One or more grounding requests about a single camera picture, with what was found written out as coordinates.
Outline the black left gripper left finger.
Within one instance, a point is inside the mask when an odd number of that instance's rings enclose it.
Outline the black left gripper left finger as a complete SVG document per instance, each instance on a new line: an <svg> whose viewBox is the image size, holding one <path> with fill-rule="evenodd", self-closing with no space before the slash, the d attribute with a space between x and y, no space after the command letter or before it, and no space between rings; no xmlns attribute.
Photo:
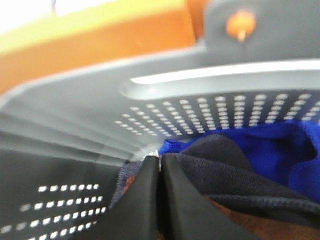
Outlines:
<svg viewBox="0 0 320 240"><path fill-rule="evenodd" d="M103 240L156 240L160 160L148 156L124 195L105 216Z"/></svg>

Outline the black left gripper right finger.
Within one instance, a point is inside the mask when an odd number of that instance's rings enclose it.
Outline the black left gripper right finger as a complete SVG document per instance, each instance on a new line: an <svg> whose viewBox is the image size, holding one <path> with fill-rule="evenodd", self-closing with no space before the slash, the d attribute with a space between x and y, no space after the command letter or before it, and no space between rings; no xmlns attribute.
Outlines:
<svg viewBox="0 0 320 240"><path fill-rule="evenodd" d="M259 240L230 220L194 187L174 155L162 158L166 240Z"/></svg>

